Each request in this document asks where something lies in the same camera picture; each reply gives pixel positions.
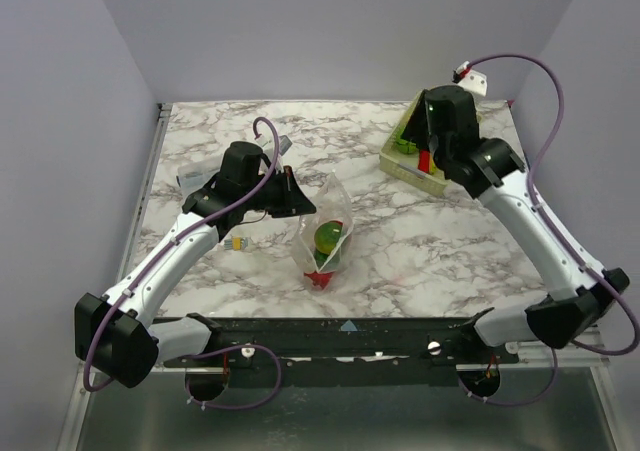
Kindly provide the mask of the green toy bell pepper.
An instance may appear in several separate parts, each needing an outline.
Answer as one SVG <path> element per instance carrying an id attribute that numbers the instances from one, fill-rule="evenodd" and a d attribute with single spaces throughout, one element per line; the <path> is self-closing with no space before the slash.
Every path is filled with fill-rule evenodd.
<path id="1" fill-rule="evenodd" d="M 343 223 L 332 220 L 321 224 L 314 233 L 314 244 L 318 252 L 329 255 L 342 237 Z"/>

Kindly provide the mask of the clear zip top bag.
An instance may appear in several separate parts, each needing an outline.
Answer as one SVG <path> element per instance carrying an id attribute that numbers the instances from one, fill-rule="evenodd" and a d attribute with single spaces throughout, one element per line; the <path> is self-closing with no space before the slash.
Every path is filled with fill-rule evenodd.
<path id="1" fill-rule="evenodd" d="M 291 256 L 312 288 L 326 289 L 350 255 L 354 218 L 351 197 L 335 174 L 312 197 L 316 212 L 299 219 Z"/>

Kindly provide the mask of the red toy bell pepper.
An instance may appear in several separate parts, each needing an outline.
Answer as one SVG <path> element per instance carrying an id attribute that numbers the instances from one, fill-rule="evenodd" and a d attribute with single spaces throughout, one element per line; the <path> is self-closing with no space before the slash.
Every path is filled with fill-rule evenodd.
<path id="1" fill-rule="evenodd" d="M 327 272 L 327 273 L 312 272 L 312 273 L 305 273 L 304 276 L 310 282 L 313 288 L 324 290 L 331 283 L 334 273 L 333 272 Z"/>

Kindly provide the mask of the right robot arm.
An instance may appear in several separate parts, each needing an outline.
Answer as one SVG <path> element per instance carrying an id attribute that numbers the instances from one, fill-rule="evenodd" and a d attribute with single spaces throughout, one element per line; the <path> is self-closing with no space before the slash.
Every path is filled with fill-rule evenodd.
<path id="1" fill-rule="evenodd" d="M 481 136 L 471 93 L 457 85 L 421 91 L 403 137 L 502 223 L 546 288 L 540 301 L 489 308 L 468 321 L 459 341 L 467 360 L 483 362 L 507 342 L 561 349 L 608 311 L 614 292 L 628 287 L 622 269 L 606 269 L 582 249 L 528 189 L 529 171 L 516 151 L 501 138 Z"/>

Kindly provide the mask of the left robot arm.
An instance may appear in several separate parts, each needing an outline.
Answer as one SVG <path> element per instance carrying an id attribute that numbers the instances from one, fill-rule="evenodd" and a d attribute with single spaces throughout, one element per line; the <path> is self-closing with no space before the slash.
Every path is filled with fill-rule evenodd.
<path id="1" fill-rule="evenodd" d="M 156 323 L 171 291 L 249 211 L 273 218 L 313 214 L 314 204 L 280 162 L 277 146 L 233 142 L 219 168 L 189 194 L 152 252 L 100 297 L 85 294 L 74 309 L 75 352 L 85 369 L 133 388 L 165 361 L 190 356 L 214 364 L 222 351 L 215 324 L 199 314 Z"/>

